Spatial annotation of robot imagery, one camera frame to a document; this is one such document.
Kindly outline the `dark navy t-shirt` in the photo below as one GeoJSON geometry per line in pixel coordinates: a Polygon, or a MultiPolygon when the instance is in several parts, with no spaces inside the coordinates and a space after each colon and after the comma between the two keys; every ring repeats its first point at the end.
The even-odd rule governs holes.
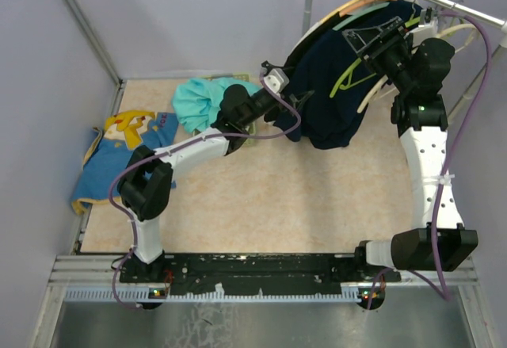
{"type": "Polygon", "coordinates": [[[286,94],[314,91],[304,108],[298,110],[300,125],[287,137],[293,142],[307,137],[314,147],[322,150],[348,146],[365,115],[365,111],[356,110],[379,76],[367,69],[341,33],[381,25],[393,17],[414,25],[420,12],[419,5],[404,0],[389,2],[342,30],[329,29],[295,66],[287,67],[286,94]]]}

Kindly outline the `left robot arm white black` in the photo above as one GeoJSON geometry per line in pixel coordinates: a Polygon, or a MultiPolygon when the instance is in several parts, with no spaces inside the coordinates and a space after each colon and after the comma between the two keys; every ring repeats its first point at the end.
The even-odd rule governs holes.
{"type": "Polygon", "coordinates": [[[217,119],[210,127],[180,143],[158,149],[138,147],[126,169],[114,181],[124,211],[132,223],[132,255],[139,260],[136,271],[149,282],[165,272],[159,218],[169,204],[172,182],[199,165],[237,151],[252,136],[246,127],[276,107],[284,107],[300,122],[297,106],[313,92],[287,97],[277,87],[261,88],[248,95],[233,84],[225,89],[217,119]]]}

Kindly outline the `mint green hanger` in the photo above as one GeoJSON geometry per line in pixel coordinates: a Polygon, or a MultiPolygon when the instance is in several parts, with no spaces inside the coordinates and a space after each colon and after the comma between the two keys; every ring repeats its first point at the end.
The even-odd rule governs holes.
{"type": "Polygon", "coordinates": [[[389,2],[393,1],[378,1],[374,4],[366,5],[364,7],[359,8],[358,10],[351,12],[349,15],[345,15],[344,17],[340,17],[340,21],[332,28],[333,31],[342,30],[345,26],[352,24],[354,21],[370,14],[373,11],[379,10],[385,6],[389,2]]]}

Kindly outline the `teal t-shirt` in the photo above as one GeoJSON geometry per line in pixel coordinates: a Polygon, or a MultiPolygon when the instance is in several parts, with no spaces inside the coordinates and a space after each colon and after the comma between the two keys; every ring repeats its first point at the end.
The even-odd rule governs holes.
{"type": "Polygon", "coordinates": [[[243,86],[252,96],[260,86],[236,78],[191,78],[178,85],[171,105],[178,122],[187,133],[202,132],[217,119],[224,92],[229,86],[243,86]]]}

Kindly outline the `cream hanger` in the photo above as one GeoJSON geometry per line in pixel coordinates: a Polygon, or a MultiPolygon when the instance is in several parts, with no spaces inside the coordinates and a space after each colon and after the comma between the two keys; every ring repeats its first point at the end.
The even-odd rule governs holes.
{"type": "Polygon", "coordinates": [[[412,49],[414,75],[412,77],[379,75],[379,81],[364,96],[356,111],[362,113],[371,97],[388,81],[398,89],[403,98],[419,94],[424,99],[428,99],[436,95],[441,88],[442,80],[450,70],[449,62],[455,53],[454,47],[441,37],[465,28],[473,29],[474,25],[471,23],[455,25],[437,33],[435,38],[426,39],[418,46],[414,45],[412,49]]]}

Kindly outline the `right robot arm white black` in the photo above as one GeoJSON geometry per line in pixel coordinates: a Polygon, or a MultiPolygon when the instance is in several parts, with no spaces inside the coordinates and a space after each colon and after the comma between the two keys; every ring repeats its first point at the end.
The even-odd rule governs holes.
{"type": "Polygon", "coordinates": [[[354,272],[372,281],[382,266],[398,270],[452,272],[478,246],[478,233],[465,228],[445,166],[448,118],[440,95],[451,70],[454,47],[436,36],[417,42],[400,17],[342,33],[368,69],[398,90],[391,123],[410,170],[413,226],[388,240],[363,241],[354,272]]]}

